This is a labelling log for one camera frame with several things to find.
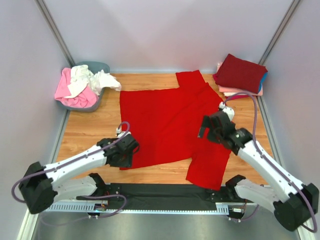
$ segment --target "blue cloth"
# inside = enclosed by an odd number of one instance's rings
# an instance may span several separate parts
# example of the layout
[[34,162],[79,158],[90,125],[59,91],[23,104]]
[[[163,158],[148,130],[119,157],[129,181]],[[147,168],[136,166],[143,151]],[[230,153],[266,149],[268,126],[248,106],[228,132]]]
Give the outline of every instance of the blue cloth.
[[267,74],[268,74],[268,72],[266,72],[266,73],[263,75],[263,77],[261,78],[260,85],[259,85],[259,92],[261,91],[262,83],[266,80]]

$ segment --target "red t-shirt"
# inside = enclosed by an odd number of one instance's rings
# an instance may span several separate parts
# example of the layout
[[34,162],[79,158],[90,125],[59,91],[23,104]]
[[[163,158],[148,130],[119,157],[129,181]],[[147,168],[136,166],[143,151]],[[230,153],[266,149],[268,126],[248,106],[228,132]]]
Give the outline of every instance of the red t-shirt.
[[186,179],[219,190],[231,151],[198,133],[204,115],[216,112],[222,99],[198,70],[178,72],[176,78],[178,88],[120,93],[121,119],[140,144],[132,168],[192,158]]

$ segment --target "folded red towel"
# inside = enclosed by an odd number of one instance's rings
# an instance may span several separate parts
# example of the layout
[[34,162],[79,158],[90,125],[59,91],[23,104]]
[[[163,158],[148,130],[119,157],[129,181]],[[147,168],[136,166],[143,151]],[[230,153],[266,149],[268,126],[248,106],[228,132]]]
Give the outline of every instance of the folded red towel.
[[267,72],[265,66],[228,54],[213,79],[217,85],[258,94],[261,79]]
[[179,88],[121,91],[122,121],[140,144],[132,168],[192,158],[186,179],[219,190],[230,150],[198,138],[204,115],[218,110],[222,99],[199,71],[176,73]]

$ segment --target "white wall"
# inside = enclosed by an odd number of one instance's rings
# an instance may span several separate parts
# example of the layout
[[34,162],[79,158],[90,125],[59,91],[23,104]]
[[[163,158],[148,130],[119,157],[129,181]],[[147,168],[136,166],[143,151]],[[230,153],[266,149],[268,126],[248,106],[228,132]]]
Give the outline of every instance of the white wall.
[[11,187],[50,160],[65,114],[54,93],[68,64],[33,0],[0,3],[0,239],[14,240],[27,208]]
[[212,72],[228,53],[258,62],[291,0],[45,0],[78,61],[112,72]]
[[[285,168],[320,188],[320,1],[304,0],[271,52],[263,100]],[[320,214],[316,215],[320,224]]]

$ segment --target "stack of folded clothes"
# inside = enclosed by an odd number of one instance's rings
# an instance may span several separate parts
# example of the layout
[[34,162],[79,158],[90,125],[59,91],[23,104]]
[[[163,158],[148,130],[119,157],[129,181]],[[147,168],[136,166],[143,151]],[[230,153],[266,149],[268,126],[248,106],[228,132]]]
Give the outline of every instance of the stack of folded clothes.
[[[213,75],[219,91],[229,97],[235,93],[250,92],[253,96],[262,96],[262,83],[267,77],[265,66],[242,60],[231,54],[218,64],[217,72]],[[246,95],[237,95],[235,98],[244,98]]]

